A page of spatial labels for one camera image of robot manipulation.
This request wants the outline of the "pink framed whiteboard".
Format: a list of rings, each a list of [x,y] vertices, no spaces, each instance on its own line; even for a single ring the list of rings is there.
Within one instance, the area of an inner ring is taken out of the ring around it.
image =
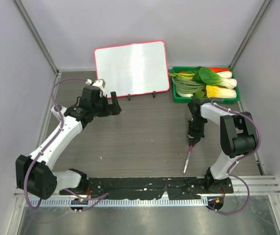
[[[106,95],[117,97],[166,92],[170,88],[166,47],[151,41],[94,51],[97,79],[105,81]]]

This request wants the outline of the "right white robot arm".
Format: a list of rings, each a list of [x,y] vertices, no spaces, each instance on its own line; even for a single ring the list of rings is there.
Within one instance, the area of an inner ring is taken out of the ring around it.
[[[218,105],[216,100],[193,99],[188,103],[192,119],[188,122],[189,150],[183,173],[186,173],[193,147],[205,137],[204,127],[210,120],[220,127],[221,154],[205,173],[201,188],[220,193],[230,182],[232,170],[260,146],[259,133],[249,112],[236,112]]]

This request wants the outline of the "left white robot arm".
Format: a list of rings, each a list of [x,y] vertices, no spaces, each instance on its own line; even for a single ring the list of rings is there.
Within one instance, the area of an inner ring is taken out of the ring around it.
[[[87,191],[87,175],[76,169],[53,172],[54,165],[68,144],[95,117],[118,115],[121,107],[115,92],[108,97],[101,88],[87,85],[82,91],[79,102],[65,111],[57,111],[61,120],[49,137],[28,156],[20,155],[16,162],[17,187],[26,194],[32,194],[42,200],[50,198],[55,191],[71,189],[76,195]]]

